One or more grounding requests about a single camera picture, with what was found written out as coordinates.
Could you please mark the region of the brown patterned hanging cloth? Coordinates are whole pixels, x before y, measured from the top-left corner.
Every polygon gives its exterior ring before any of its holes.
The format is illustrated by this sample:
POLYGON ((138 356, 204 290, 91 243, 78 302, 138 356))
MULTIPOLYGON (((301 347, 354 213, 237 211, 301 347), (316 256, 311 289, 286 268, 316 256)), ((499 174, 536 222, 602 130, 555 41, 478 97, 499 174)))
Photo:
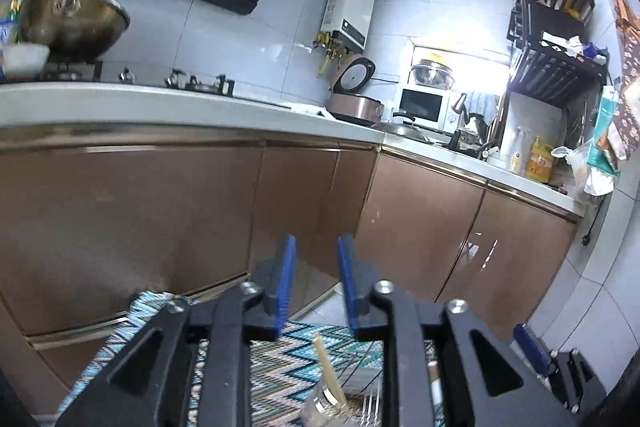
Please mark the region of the brown patterned hanging cloth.
POLYGON ((622 38, 622 75, 608 143, 619 161, 639 148, 639 17, 626 0, 615 0, 616 28, 622 38))

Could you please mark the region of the white kitchen countertop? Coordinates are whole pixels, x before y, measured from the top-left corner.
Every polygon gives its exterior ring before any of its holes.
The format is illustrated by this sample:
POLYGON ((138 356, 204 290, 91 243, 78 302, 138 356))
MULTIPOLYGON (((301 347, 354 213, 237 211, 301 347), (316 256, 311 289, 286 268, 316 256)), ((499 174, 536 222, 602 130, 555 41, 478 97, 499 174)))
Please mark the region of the white kitchen countertop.
POLYGON ((25 82, 1 89, 2 150, 71 146, 294 144, 377 150, 581 218, 586 207, 486 162, 332 119, 316 106, 268 104, 97 82, 25 82))

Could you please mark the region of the gas stove top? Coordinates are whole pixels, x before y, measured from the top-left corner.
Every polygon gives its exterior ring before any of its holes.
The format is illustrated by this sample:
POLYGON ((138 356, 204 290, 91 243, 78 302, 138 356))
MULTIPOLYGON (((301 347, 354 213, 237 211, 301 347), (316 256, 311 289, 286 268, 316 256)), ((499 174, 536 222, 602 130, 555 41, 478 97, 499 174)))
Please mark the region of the gas stove top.
POLYGON ((244 102, 284 107, 277 92, 267 88, 250 87, 226 74, 214 77, 180 68, 141 65, 127 66, 125 63, 94 60, 85 63, 47 62, 36 77, 40 82, 102 82, 126 84, 127 86, 171 89, 198 92, 208 95, 226 96, 244 102))

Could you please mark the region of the yellow detergent bottle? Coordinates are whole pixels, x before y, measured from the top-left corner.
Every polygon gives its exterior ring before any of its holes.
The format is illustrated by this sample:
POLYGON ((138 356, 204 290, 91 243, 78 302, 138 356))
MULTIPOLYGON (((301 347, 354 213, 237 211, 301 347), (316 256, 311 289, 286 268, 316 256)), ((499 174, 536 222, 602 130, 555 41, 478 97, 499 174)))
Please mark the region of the yellow detergent bottle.
POLYGON ((537 135, 530 148, 525 176, 529 180, 539 183, 548 183, 551 180, 555 158, 552 156, 553 146, 544 143, 540 135, 537 135))

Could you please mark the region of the white gas water heater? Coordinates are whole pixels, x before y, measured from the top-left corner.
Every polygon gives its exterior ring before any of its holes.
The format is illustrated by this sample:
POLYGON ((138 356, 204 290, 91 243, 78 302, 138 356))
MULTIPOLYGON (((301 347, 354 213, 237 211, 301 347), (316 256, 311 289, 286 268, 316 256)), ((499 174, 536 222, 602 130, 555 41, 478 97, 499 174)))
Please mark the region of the white gas water heater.
POLYGON ((343 48, 362 53, 375 0, 328 0, 320 30, 327 32, 343 48))

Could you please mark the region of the black wall dish rack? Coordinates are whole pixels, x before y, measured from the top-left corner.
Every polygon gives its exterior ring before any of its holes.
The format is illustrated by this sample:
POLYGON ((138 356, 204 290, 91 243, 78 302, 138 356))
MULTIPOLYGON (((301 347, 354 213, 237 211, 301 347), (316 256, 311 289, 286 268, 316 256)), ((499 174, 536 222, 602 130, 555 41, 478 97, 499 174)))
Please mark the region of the black wall dish rack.
POLYGON ((594 0, 515 0, 506 38, 508 91, 556 107, 606 80, 608 54, 589 49, 594 0))

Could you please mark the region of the brown lower kitchen cabinets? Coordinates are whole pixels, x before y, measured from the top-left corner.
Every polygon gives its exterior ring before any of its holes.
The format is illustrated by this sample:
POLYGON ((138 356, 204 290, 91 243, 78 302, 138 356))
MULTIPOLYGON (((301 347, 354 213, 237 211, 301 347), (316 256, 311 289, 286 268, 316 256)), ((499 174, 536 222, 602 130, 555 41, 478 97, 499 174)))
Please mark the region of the brown lower kitchen cabinets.
POLYGON ((52 415, 139 291, 208 296, 295 236, 292 309, 337 277, 352 233, 383 277, 469 299, 501 338, 534 311, 585 209, 399 136, 146 124, 1 133, 1 368, 52 415))

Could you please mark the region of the clear plastic chopstick jar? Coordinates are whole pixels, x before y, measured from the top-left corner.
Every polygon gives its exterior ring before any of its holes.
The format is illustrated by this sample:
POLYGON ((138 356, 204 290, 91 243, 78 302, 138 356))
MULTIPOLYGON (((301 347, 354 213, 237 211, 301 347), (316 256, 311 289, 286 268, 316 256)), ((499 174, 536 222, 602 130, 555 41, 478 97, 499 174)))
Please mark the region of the clear plastic chopstick jar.
POLYGON ((355 416, 347 404, 338 401, 324 381, 315 384, 300 413, 304 427, 356 426, 355 416))

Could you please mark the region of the white microwave oven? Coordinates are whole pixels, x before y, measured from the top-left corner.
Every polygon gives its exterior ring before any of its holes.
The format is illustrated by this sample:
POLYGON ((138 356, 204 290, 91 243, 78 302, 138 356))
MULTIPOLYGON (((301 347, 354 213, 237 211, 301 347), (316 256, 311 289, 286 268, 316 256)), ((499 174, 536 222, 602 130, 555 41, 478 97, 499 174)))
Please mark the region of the white microwave oven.
POLYGON ((394 104, 399 113, 409 115, 416 124, 434 130, 444 129, 448 106, 447 90, 412 84, 398 90, 394 104))

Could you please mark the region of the bamboo chopstick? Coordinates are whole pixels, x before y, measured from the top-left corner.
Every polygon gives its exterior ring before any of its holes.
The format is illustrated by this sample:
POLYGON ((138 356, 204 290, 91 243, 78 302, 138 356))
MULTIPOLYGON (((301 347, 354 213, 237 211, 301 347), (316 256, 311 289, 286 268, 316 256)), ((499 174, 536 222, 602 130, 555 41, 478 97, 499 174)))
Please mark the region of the bamboo chopstick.
POLYGON ((322 377, 326 383, 326 387, 329 389, 329 392, 331 392, 331 395, 334 396, 337 403, 341 407, 346 407, 346 395, 338 382, 337 373, 335 372, 333 364, 329 358, 328 351, 326 351, 326 347, 324 347, 319 334, 314 335, 312 343, 314 344, 314 350, 316 350, 317 353, 319 364, 322 369, 322 377))

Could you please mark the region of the small white bowl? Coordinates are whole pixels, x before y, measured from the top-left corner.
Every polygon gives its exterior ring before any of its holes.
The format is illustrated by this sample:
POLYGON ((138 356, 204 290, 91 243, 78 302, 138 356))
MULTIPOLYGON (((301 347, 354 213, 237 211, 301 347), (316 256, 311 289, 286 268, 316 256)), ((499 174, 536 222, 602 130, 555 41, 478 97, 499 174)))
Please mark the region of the small white bowl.
POLYGON ((4 75, 8 78, 36 77, 47 64, 49 55, 50 49, 42 44, 9 44, 2 52, 4 75))

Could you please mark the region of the blue zigzag knitted table mat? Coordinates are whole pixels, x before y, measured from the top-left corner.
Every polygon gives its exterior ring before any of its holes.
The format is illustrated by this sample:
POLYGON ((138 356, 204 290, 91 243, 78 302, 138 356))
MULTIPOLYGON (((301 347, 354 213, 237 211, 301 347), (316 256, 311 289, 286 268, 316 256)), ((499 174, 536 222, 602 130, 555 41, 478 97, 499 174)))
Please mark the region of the blue zigzag knitted table mat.
MULTIPOLYGON (((84 391, 93 377, 110 363, 129 340, 148 323, 169 300, 168 293, 143 291, 130 303, 125 320, 116 326, 104 345, 81 372, 67 397, 58 407, 63 414, 84 391)), ((336 373, 346 365, 358 343, 344 326, 288 322, 274 343, 254 341, 250 346, 252 382, 252 422, 255 426, 300 426, 300 413, 321 377, 312 340, 319 334, 336 373)))

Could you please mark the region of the steel pot on microwave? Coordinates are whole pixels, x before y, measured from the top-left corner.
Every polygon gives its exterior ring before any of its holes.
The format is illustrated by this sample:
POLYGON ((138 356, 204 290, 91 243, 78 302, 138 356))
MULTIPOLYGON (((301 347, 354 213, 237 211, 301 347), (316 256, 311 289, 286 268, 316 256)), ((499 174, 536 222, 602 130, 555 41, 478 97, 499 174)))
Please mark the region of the steel pot on microwave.
POLYGON ((410 69, 412 81, 417 86, 450 90, 454 85, 452 69, 433 60, 421 60, 410 69))

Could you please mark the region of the rose gold rice cooker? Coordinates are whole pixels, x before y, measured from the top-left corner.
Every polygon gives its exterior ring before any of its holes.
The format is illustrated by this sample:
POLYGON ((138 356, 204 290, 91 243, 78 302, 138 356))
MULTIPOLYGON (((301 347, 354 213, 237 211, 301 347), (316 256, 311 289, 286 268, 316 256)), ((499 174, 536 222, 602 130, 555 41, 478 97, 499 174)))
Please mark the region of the rose gold rice cooker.
POLYGON ((375 73, 375 64, 361 54, 341 59, 330 82, 326 110, 336 119, 372 127, 382 121, 384 104, 363 93, 375 73))

